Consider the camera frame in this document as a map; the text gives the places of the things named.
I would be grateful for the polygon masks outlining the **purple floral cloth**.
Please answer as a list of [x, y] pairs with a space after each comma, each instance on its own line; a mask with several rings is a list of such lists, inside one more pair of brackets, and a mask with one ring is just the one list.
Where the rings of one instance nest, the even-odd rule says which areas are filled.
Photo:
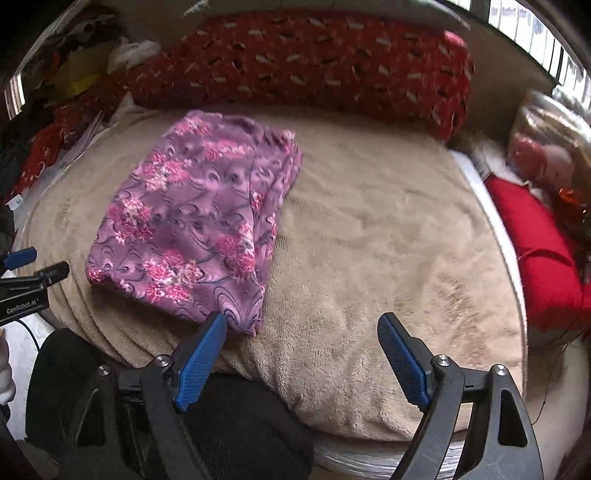
[[89, 282], [256, 335], [284, 198], [303, 154], [293, 131], [189, 111], [123, 181], [89, 250]]

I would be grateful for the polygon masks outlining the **white papers stack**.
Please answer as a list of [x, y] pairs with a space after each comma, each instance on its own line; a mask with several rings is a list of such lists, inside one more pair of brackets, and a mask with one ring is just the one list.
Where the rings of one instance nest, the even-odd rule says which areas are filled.
[[102, 117], [100, 110], [57, 116], [50, 125], [35, 133], [24, 147], [24, 153], [17, 158], [16, 174], [3, 188], [1, 200], [8, 203], [32, 187], [45, 170], [56, 164], [60, 154], [71, 150], [86, 130]]

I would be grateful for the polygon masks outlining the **red cushion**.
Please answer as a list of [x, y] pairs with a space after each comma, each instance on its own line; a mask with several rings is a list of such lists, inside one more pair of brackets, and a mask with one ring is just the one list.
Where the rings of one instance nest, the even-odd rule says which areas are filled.
[[528, 322], [541, 330], [590, 327], [590, 287], [581, 282], [576, 244], [525, 186], [494, 175], [485, 185], [517, 254]]

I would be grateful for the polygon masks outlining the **beige plush blanket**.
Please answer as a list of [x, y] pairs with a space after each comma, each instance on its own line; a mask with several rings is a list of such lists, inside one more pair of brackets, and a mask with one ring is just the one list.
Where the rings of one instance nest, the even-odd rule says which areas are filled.
[[[527, 382], [525, 320], [504, 253], [453, 154], [430, 135], [293, 108], [247, 109], [294, 132], [301, 172], [281, 209], [263, 325], [232, 336], [217, 367], [266, 383], [315, 430], [407, 441], [420, 421], [379, 345], [405, 328], [459, 365], [506, 365]], [[21, 243], [38, 264], [70, 265], [49, 293], [57, 321], [135, 367], [197, 330], [88, 282], [85, 261], [107, 205], [178, 111], [130, 114], [100, 135], [29, 213]]]

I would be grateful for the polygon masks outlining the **yellow bag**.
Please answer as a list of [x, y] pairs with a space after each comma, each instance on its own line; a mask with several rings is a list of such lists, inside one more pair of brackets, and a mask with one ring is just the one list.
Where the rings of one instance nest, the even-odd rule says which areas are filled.
[[67, 99], [79, 95], [107, 73], [114, 41], [73, 52], [52, 80], [57, 96]]

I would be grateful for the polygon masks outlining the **red patterned pillow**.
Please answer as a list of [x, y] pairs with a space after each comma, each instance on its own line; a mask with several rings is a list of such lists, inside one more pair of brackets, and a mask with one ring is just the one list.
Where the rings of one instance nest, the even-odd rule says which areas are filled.
[[452, 32], [369, 14], [291, 10], [210, 18], [121, 83], [150, 108], [310, 105], [418, 122], [447, 141], [467, 118], [473, 74], [468, 47]]

